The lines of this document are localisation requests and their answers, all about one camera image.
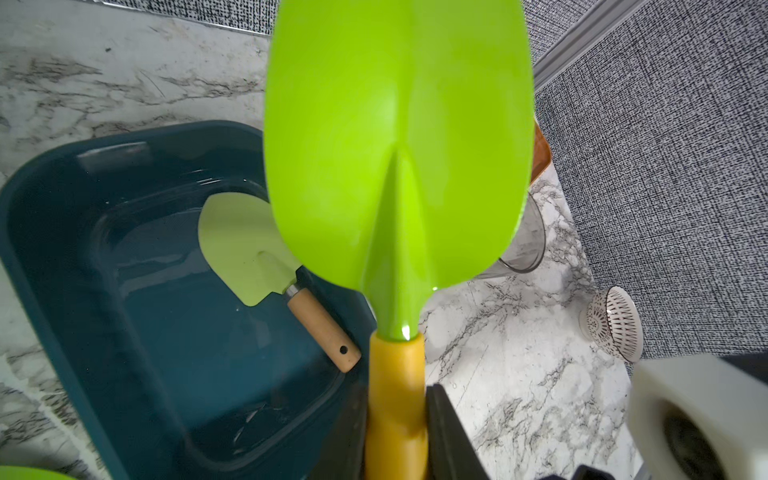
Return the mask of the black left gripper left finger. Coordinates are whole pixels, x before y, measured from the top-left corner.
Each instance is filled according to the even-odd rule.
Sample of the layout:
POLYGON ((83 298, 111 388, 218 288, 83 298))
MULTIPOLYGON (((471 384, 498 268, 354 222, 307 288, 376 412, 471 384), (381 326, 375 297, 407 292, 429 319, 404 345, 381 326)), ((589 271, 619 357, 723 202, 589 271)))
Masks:
POLYGON ((362 479, 367 429, 368 389, 355 384, 325 439, 309 479, 362 479))

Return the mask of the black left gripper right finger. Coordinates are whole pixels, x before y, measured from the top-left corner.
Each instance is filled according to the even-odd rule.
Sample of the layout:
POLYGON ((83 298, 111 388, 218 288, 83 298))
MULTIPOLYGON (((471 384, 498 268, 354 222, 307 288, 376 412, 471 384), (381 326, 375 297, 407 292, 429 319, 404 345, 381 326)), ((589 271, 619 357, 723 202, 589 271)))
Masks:
POLYGON ((442 385, 427 387, 426 407, 428 479, 488 479, 442 385))

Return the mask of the pale green trowel wooden handle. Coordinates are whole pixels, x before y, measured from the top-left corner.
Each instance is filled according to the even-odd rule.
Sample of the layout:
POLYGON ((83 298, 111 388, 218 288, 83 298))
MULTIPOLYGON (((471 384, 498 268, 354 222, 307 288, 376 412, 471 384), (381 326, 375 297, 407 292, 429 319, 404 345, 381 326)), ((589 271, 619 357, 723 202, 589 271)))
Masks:
POLYGON ((247 307, 272 293, 287 307, 342 373, 351 371, 362 354, 309 288, 298 284, 302 263, 284 243, 271 205, 239 192, 209 196, 198 221, 204 259, 247 307))

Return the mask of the green trowel yellow handle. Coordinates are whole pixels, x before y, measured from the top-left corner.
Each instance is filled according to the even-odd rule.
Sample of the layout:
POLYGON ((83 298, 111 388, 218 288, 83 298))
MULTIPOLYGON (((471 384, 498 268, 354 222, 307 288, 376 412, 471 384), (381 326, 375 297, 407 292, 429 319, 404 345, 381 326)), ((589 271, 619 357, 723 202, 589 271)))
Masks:
POLYGON ((518 1, 284 1, 266 79, 274 217, 315 275, 362 293, 364 473, 428 473, 422 308, 488 269, 528 198, 534 75, 518 1))

